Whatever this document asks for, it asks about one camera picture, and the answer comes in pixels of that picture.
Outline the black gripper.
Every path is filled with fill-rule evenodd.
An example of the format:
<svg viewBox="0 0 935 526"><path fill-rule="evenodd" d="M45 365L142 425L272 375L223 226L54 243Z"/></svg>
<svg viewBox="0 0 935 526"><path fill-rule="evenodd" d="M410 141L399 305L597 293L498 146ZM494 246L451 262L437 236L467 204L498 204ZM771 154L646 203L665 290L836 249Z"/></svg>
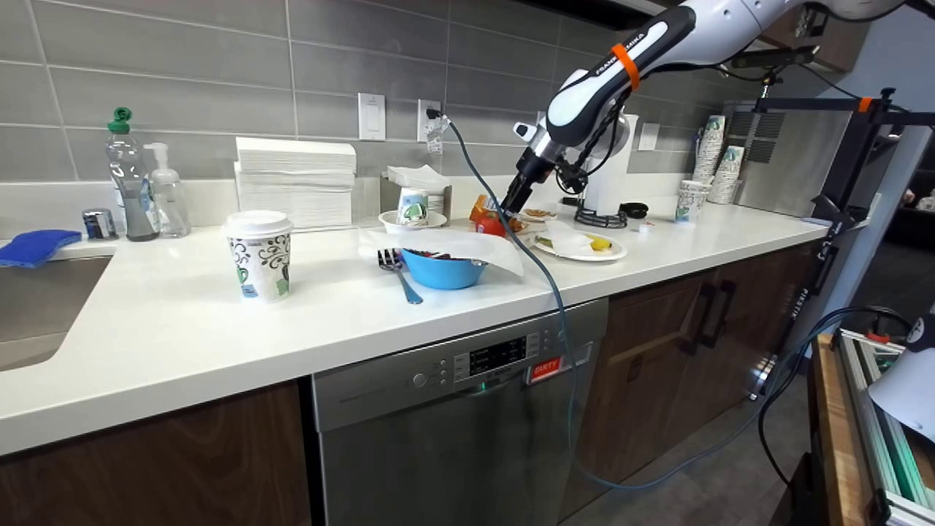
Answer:
<svg viewBox="0 0 935 526"><path fill-rule="evenodd" d="M516 216L529 203L533 188L555 170L555 162L564 151L545 122L519 122L516 135L527 143L527 150L500 207L505 216Z"/></svg>

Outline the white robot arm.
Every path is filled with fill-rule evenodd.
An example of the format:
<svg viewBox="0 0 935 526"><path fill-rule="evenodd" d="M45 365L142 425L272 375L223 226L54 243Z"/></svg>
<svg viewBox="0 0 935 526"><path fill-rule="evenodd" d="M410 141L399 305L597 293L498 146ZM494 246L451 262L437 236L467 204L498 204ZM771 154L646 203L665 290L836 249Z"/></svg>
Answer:
<svg viewBox="0 0 935 526"><path fill-rule="evenodd" d="M573 70L554 94L545 118L519 162L504 210L521 213L573 146L602 135L612 103L665 67L710 67L733 59L770 27L798 5L821 5L846 20L869 20L891 13L904 0L681 0L646 20L631 39L615 45L592 70Z"/></svg>

